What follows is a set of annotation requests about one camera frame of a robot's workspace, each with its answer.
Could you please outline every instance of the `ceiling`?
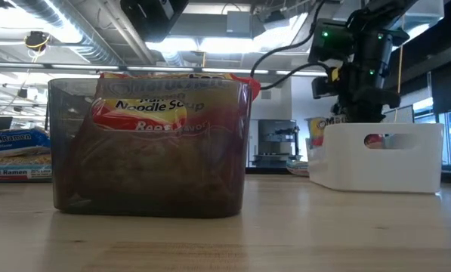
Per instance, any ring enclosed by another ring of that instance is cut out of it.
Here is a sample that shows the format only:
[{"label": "ceiling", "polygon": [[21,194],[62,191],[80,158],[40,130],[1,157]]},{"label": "ceiling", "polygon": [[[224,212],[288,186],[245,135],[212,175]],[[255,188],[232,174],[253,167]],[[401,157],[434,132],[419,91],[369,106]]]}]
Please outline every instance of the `ceiling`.
[{"label": "ceiling", "polygon": [[[17,0],[8,0],[10,3],[19,3]],[[153,65],[169,65],[163,57],[162,52],[150,50],[143,41],[137,42],[133,39],[134,29],[126,24],[125,18],[120,17],[118,11],[112,7],[119,6],[119,0],[43,0],[46,3],[59,3],[58,10],[64,8],[71,10],[72,16],[77,20],[71,20],[71,24],[84,25],[83,29],[89,34],[90,39],[98,40],[100,46],[115,56],[119,61],[119,65],[144,65],[149,64],[147,61],[151,59]],[[97,3],[104,3],[109,8],[109,13],[105,9],[100,8]],[[420,0],[420,2],[431,2],[431,0]],[[312,22],[314,11],[314,0],[233,0],[226,3],[224,0],[190,0],[189,6],[184,14],[178,19],[175,26],[171,29],[171,35],[179,38],[192,39],[195,42],[202,42],[209,37],[225,37],[223,23],[227,23],[228,11],[250,12],[252,9],[254,15],[252,22],[262,26],[261,22],[267,17],[271,11],[283,9],[287,17],[294,18],[290,20],[289,28],[284,33],[275,32],[271,39],[262,39],[262,44],[258,51],[244,51],[236,53],[203,53],[199,51],[180,51],[178,56],[183,59],[186,66],[205,66],[218,68],[242,68],[250,69],[254,62],[263,55],[263,53],[275,48],[282,43],[287,45],[292,42],[301,41],[307,34]],[[345,20],[346,17],[355,9],[360,7],[360,0],[347,1],[328,1],[323,7],[320,17],[335,18]],[[438,16],[434,8],[430,10],[432,17]],[[422,12],[422,16],[428,14],[427,11]],[[411,12],[410,18],[418,16],[418,12]],[[82,55],[77,54],[79,44],[71,44],[66,41],[67,38],[54,34],[55,28],[39,18],[35,18],[35,14],[31,14],[18,8],[0,8],[0,62],[25,62],[32,61],[35,52],[30,51],[23,44],[23,39],[30,31],[40,30],[50,32],[55,36],[45,50],[45,53],[37,60],[39,63],[69,63],[69,64],[89,64],[89,60]],[[307,50],[309,44],[296,48],[291,51],[275,54],[266,59],[259,69],[264,70],[292,70],[295,67],[307,63]],[[42,100],[22,100],[15,98],[18,88],[6,88],[2,84],[10,83],[18,85],[26,78],[26,73],[22,70],[12,68],[0,69],[0,104],[12,102],[13,104],[46,104],[45,96]],[[41,92],[46,92],[45,84],[49,79],[59,78],[63,76],[95,76],[95,73],[89,71],[59,71],[59,70],[39,70],[32,73],[25,85],[44,86]],[[273,82],[276,78],[273,76],[262,75],[259,78],[262,82]],[[34,115],[36,119],[41,119],[45,114],[45,108],[41,107],[24,107],[24,111],[15,112],[13,107],[0,106],[1,114],[8,115]]]}]

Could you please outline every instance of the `wooden tabletop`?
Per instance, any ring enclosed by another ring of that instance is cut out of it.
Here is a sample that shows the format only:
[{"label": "wooden tabletop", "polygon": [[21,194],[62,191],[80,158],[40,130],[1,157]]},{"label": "wooden tabletop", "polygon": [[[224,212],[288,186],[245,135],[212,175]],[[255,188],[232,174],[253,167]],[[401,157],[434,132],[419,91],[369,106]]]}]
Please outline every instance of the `wooden tabletop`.
[{"label": "wooden tabletop", "polygon": [[451,271],[451,185],[341,193],[249,175],[224,219],[66,215],[50,184],[0,184],[0,272]]}]

